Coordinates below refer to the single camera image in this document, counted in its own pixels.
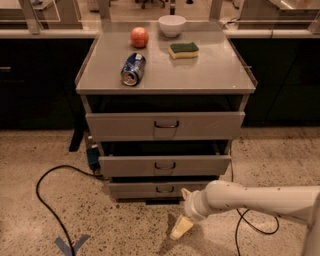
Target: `blue can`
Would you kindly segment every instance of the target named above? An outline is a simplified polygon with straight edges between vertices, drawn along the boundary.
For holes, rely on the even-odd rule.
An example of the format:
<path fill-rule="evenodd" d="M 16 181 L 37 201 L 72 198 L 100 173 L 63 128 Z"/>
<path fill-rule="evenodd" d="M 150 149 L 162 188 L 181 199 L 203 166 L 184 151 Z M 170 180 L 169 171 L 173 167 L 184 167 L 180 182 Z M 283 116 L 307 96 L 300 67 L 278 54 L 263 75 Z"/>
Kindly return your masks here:
<path fill-rule="evenodd" d="M 140 53 L 132 53 L 121 70 L 121 81 L 123 84 L 135 86 L 140 83 L 145 66 L 146 58 Z"/>

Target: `open drawer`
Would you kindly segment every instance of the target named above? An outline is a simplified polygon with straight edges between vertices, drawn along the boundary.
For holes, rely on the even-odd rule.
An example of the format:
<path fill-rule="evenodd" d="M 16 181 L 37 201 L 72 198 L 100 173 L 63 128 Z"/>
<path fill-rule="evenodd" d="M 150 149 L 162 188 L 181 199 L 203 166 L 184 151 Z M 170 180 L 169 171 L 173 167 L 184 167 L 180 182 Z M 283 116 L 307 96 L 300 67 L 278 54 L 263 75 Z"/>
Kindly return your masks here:
<path fill-rule="evenodd" d="M 181 189 L 189 191 L 202 190 L 214 180 L 202 181 L 175 181 L 175 182 L 136 182 L 136 183 L 110 183 L 111 196 L 115 199 L 181 199 Z"/>
<path fill-rule="evenodd" d="M 87 114 L 95 141 L 206 140 L 238 136 L 244 112 Z"/>
<path fill-rule="evenodd" d="M 105 177 L 223 175 L 231 160 L 225 141 L 103 143 Z"/>

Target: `drawer handle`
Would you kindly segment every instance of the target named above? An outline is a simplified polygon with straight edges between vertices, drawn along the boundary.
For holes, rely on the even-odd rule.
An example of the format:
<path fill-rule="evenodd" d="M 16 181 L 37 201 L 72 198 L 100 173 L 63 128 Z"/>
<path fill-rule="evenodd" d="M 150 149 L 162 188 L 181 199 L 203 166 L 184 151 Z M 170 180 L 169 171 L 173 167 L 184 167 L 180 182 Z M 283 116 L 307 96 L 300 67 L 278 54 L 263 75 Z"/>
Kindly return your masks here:
<path fill-rule="evenodd" d="M 157 163 L 154 163 L 154 168 L 156 168 L 158 170 L 172 170 L 172 169 L 176 168 L 176 162 L 173 162 L 172 166 L 169 166 L 169 167 L 160 167 L 160 166 L 158 166 Z"/>
<path fill-rule="evenodd" d="M 179 127 L 179 121 L 176 121 L 174 125 L 158 125 L 157 121 L 154 121 L 154 126 L 157 128 L 177 128 Z"/>
<path fill-rule="evenodd" d="M 0 72 L 4 72 L 4 73 L 7 73 L 7 72 L 11 72 L 12 68 L 11 67 L 0 67 Z"/>
<path fill-rule="evenodd" d="M 158 193 L 172 193 L 174 191 L 174 187 L 171 187 L 170 190 L 160 190 L 158 187 L 156 187 L 156 191 Z"/>

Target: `black cabinet door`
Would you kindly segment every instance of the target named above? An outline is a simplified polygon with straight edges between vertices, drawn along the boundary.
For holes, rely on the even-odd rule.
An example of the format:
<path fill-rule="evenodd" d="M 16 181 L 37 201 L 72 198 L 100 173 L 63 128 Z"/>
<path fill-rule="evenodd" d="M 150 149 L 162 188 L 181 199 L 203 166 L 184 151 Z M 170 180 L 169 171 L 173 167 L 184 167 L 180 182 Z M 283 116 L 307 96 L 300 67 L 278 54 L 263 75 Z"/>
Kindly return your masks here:
<path fill-rule="evenodd" d="M 283 124 L 320 123 L 320 40 L 300 40 L 299 53 L 267 117 Z"/>
<path fill-rule="evenodd" d="M 267 116 L 299 52 L 300 43 L 276 39 L 232 39 L 232 43 L 258 81 L 255 93 L 248 100 L 244 125 L 267 125 Z"/>
<path fill-rule="evenodd" d="M 74 79 L 90 39 L 0 40 L 0 128 L 74 127 Z"/>

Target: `floor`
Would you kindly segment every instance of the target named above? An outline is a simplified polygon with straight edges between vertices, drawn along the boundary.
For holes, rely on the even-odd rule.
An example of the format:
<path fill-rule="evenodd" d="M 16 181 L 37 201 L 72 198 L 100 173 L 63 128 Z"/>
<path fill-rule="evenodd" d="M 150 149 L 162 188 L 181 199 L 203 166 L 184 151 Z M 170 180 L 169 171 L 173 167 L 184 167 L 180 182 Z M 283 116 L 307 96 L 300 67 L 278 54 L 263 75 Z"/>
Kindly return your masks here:
<path fill-rule="evenodd" d="M 36 197 L 40 177 L 57 165 L 91 172 L 85 145 L 69 152 L 72 131 L 0 131 L 0 255 L 71 255 L 53 215 Z M 242 128 L 232 146 L 234 180 L 246 186 L 319 185 L 320 129 Z M 231 168 L 222 180 L 230 180 Z M 41 183 L 40 195 L 56 211 L 77 255 L 237 255 L 236 211 L 211 215 L 173 241 L 169 233 L 179 205 L 115 202 L 108 182 L 63 168 Z M 273 217 L 249 212 L 257 227 L 272 231 Z M 300 255 L 305 227 L 280 219 L 263 236 L 242 223 L 241 255 Z"/>

